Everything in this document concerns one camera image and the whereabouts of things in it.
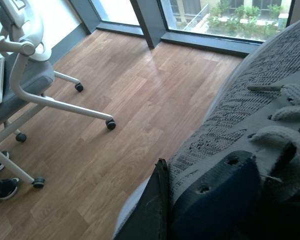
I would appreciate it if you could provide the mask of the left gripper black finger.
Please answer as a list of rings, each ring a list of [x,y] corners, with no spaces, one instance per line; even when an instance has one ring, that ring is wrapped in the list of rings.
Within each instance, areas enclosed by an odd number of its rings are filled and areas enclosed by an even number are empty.
[[[169,172],[160,158],[150,177],[142,182],[121,208],[114,240],[166,240],[169,219]]]

